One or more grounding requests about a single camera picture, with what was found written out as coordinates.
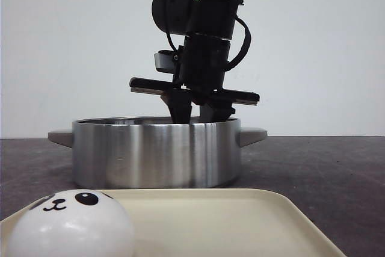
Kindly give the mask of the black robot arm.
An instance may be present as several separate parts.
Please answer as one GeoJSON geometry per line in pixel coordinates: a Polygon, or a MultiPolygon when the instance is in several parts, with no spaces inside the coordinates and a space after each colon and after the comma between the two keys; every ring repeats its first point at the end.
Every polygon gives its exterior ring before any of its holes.
{"type": "Polygon", "coordinates": [[[172,75],[171,81],[132,78],[133,92],[157,94],[168,107],[171,119],[187,124],[193,105],[200,108],[202,122],[224,122],[235,113],[234,104],[256,105],[259,95],[223,87],[225,74],[247,55],[251,32],[244,30],[242,46],[229,58],[238,8],[243,0],[153,0],[152,17],[167,37],[181,35],[180,46],[155,54],[155,67],[172,75]]]}

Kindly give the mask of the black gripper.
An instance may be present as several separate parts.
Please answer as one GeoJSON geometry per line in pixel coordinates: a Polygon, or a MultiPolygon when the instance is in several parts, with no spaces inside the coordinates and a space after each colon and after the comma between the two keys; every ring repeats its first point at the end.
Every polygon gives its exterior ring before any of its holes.
{"type": "Polygon", "coordinates": [[[192,96],[187,90],[177,88],[184,85],[198,99],[224,100],[208,101],[201,105],[201,122],[225,122],[235,114],[232,102],[256,105],[260,100],[260,96],[253,92],[223,88],[229,50],[229,40],[209,36],[186,36],[184,45],[174,52],[176,71],[172,74],[172,81],[133,77],[129,86],[134,92],[161,95],[173,123],[188,124],[191,118],[192,96]]]}

